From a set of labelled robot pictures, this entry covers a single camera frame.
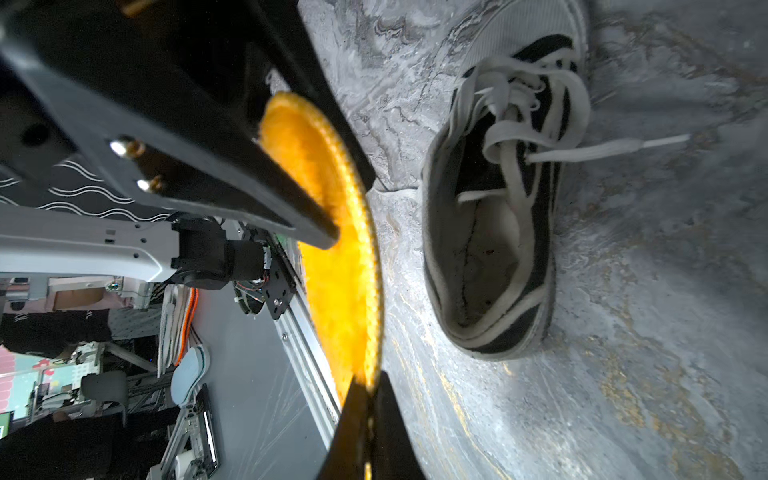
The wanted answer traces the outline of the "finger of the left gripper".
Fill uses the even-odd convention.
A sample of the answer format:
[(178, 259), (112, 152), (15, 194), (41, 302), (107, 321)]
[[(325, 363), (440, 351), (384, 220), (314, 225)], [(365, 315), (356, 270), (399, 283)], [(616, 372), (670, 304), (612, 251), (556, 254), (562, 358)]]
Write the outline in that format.
[(164, 62), (107, 69), (107, 131), (144, 144), (133, 160), (108, 161), (109, 179), (153, 206), (253, 222), (328, 249), (329, 215), (186, 74)]
[(296, 1), (253, 1), (251, 16), (265, 53), (290, 89), (311, 101), (336, 129), (368, 192), (377, 179), (324, 75)]

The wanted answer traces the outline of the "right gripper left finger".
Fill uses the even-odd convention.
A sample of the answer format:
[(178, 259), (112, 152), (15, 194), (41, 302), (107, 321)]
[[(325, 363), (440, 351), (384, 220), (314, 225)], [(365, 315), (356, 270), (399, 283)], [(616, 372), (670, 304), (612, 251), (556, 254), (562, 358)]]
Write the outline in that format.
[(362, 480), (370, 454), (371, 396), (352, 381), (338, 425), (317, 480)]

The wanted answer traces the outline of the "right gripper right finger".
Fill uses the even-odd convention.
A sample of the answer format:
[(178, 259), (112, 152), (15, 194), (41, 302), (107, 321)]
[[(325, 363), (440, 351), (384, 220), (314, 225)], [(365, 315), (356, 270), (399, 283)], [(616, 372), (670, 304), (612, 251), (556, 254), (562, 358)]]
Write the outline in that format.
[(425, 480), (389, 375), (382, 371), (372, 400), (370, 460), (373, 479)]

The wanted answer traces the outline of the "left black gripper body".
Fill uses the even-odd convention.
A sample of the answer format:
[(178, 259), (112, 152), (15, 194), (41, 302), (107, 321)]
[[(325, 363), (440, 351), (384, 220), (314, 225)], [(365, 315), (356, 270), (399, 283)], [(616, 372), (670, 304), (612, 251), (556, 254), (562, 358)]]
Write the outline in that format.
[(281, 227), (280, 169), (113, 2), (3, 2), (1, 64), (140, 204)]

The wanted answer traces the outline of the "yellow insole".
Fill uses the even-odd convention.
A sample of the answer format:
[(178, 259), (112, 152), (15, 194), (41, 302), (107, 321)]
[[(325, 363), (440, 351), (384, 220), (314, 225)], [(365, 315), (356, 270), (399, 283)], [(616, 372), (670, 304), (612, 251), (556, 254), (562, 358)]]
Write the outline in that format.
[(268, 101), (259, 144), (338, 228), (328, 249), (299, 245), (311, 320), (339, 400), (351, 383), (373, 391), (381, 371), (383, 281), (375, 226), (353, 159), (323, 113), (293, 92)]

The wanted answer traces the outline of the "black white sneaker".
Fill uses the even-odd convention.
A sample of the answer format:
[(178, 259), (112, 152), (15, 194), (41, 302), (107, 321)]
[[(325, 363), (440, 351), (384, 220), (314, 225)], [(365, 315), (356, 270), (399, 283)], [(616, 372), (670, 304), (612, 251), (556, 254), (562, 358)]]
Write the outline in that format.
[(436, 319), (473, 358), (521, 358), (547, 334), (565, 166), (682, 142), (583, 146), (588, 50), (584, 2), (507, 1), (480, 26), (459, 68), (423, 169), (422, 236)]

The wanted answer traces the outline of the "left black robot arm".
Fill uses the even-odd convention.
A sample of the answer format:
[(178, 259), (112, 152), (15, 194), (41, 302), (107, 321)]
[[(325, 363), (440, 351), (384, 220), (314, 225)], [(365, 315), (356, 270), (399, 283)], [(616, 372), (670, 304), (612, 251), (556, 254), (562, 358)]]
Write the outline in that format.
[(369, 243), (374, 172), (294, 1), (5, 1), (3, 275), (216, 289), (259, 278), (254, 241), (311, 260)]

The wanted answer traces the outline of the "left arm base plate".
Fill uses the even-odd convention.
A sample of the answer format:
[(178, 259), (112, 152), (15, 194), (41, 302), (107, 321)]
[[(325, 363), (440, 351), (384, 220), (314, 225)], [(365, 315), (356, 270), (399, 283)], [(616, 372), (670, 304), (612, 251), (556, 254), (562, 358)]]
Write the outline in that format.
[(262, 247), (264, 272), (255, 280), (235, 281), (234, 301), (245, 315), (255, 316), (266, 310), (274, 321), (288, 310), (297, 293), (297, 281), (279, 238), (266, 230), (248, 227), (243, 240)]

